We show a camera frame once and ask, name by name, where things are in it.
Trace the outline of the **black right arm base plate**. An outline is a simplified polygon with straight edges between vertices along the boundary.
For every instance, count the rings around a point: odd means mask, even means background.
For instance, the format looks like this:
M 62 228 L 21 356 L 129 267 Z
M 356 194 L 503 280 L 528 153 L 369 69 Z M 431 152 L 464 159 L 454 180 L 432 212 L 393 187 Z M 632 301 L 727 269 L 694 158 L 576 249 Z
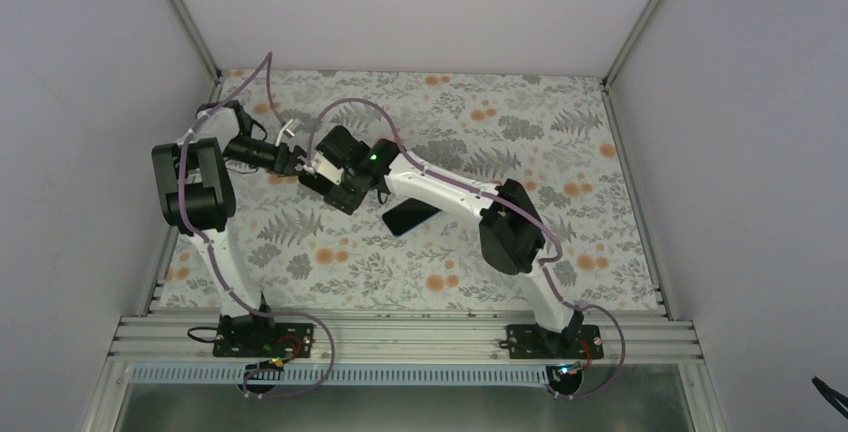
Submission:
M 600 329 L 594 325 L 566 328 L 554 333 L 536 324 L 511 324 L 498 343 L 513 360 L 603 359 L 605 351 Z

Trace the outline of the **black smartphone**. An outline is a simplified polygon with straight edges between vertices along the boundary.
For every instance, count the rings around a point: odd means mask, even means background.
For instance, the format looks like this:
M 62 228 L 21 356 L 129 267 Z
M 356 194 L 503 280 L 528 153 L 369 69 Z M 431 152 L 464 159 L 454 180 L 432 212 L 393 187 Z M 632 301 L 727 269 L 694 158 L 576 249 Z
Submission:
M 440 209 L 410 198 L 385 212 L 381 218 L 390 233 L 400 237 L 439 213 L 441 213 Z

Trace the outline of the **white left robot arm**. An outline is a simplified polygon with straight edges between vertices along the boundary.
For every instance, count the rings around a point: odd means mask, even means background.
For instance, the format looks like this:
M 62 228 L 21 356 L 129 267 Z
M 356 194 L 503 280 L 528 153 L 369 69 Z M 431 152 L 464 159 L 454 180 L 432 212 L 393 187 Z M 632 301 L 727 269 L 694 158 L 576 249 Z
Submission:
M 276 348 L 279 332 L 264 294 L 236 259 L 227 225 L 237 201 L 226 161 L 296 177 L 306 152 L 255 138 L 257 126 L 236 100 L 204 104 L 187 133 L 154 147 L 151 156 L 165 221 L 188 238 L 214 277 L 219 334 L 238 335 L 249 354 L 263 357 Z

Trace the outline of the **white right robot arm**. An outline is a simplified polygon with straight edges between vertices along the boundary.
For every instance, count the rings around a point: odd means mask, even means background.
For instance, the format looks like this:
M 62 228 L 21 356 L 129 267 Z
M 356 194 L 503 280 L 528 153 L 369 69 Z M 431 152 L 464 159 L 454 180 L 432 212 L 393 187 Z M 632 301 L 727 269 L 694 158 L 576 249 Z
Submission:
M 391 140 L 368 146 L 343 126 L 334 127 L 315 146 L 303 169 L 301 183 L 348 215 L 371 191 L 401 198 L 382 216 L 394 236 L 439 213 L 477 228 L 484 261 L 515 278 L 530 302 L 544 351 L 565 359 L 578 349 L 584 316 L 565 310 L 542 269 L 538 253 L 547 242 L 546 230 L 519 182 L 474 181 L 434 166 Z

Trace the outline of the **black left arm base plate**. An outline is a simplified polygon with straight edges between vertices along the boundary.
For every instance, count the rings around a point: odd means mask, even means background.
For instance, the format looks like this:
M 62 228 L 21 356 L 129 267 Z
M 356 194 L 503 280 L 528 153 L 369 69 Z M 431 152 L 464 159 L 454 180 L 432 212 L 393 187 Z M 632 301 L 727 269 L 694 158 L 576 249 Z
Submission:
M 254 316 L 219 322 L 212 355 L 224 358 L 309 358 L 315 327 Z

